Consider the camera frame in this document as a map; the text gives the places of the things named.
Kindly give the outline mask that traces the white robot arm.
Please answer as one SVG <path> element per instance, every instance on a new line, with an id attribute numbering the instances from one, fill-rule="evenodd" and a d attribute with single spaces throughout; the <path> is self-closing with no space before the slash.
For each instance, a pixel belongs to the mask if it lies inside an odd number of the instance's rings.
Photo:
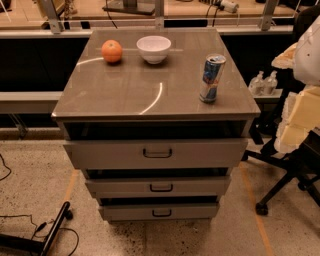
<path id="1" fill-rule="evenodd" d="M 272 66 L 292 69 L 294 78 L 305 85 L 302 91 L 286 98 L 276 132 L 276 150 L 291 153 L 320 125 L 320 17 L 297 43 L 274 58 Z"/>

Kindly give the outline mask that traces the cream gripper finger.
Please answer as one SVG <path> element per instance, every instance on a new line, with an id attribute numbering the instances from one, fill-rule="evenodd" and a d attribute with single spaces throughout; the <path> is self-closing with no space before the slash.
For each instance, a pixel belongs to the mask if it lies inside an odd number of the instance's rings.
<path id="1" fill-rule="evenodd" d="M 278 69 L 292 69 L 296 46 L 296 43 L 289 46 L 284 52 L 273 59 L 271 65 Z"/>
<path id="2" fill-rule="evenodd" d="M 320 125 L 320 87 L 309 85 L 299 93 L 290 92 L 281 118 L 274 147 L 280 153 L 291 153 Z"/>

